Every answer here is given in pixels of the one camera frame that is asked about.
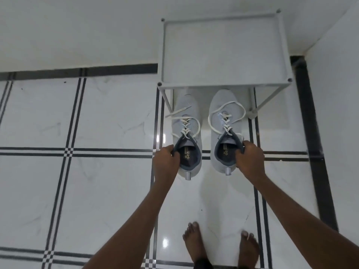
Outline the person's right hand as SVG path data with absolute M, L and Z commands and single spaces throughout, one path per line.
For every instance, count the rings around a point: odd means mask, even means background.
M 257 156 L 255 158 L 236 158 L 236 166 L 245 178 L 256 186 L 259 181 L 267 177 L 264 159 L 263 150 L 257 147 Z

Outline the person's left hand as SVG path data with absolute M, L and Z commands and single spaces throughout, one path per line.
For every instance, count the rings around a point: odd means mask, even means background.
M 159 157 L 158 150 L 153 158 L 155 183 L 170 188 L 177 176 L 179 166 L 179 152 L 174 152 L 173 157 Z

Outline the grey sneaker with looped lace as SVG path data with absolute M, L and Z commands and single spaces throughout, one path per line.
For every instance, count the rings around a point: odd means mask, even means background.
M 245 152 L 242 135 L 245 116 L 245 108 L 231 90 L 222 89 L 214 95 L 208 116 L 211 129 L 210 160 L 213 168 L 226 176 L 236 169 L 236 151 Z

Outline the person's right forearm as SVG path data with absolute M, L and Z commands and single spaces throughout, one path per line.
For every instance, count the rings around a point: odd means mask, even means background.
M 359 269 L 359 246 L 309 213 L 266 174 L 249 176 L 248 180 L 312 269 Z

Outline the person's left forearm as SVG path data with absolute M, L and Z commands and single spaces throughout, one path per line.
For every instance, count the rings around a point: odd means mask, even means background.
M 174 177 L 156 178 L 135 212 L 83 269 L 141 269 L 156 219 L 173 181 Z

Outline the white metal shoe rack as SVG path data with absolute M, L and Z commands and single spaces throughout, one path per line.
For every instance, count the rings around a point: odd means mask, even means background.
M 162 18 L 157 87 L 248 88 L 250 119 L 293 82 L 281 9 L 225 16 Z

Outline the person's left foot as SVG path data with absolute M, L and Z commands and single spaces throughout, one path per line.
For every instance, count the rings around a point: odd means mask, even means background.
M 210 265 L 208 255 L 203 243 L 198 222 L 190 222 L 182 238 L 186 249 L 194 263 L 194 269 L 203 269 Z

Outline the person's foot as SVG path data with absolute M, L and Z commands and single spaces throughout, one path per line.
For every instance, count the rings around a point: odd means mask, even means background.
M 203 243 L 198 222 L 190 222 L 182 238 L 186 249 L 194 263 L 194 269 L 203 269 L 210 265 L 208 255 Z
M 260 247 L 253 233 L 241 232 L 238 269 L 255 269 Z

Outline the person's right foot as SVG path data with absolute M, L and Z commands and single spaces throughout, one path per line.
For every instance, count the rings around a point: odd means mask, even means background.
M 253 233 L 241 232 L 238 269 L 255 269 L 260 247 Z

